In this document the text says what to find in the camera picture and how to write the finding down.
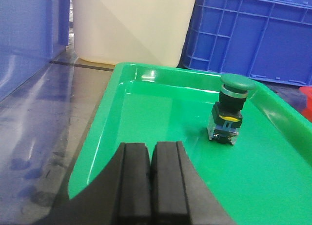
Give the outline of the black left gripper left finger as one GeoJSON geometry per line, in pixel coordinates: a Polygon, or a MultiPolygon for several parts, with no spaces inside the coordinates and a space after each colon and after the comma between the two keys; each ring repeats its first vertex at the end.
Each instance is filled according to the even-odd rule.
{"type": "Polygon", "coordinates": [[[121,143],[78,195],[50,213],[50,225],[149,225],[150,162],[144,143],[121,143]]]}

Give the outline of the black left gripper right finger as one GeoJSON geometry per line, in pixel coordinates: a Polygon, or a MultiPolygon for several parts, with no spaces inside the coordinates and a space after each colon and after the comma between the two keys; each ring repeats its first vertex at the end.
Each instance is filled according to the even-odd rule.
{"type": "Polygon", "coordinates": [[[157,142],[151,163],[154,225],[232,225],[195,170],[182,142],[157,142]]]}

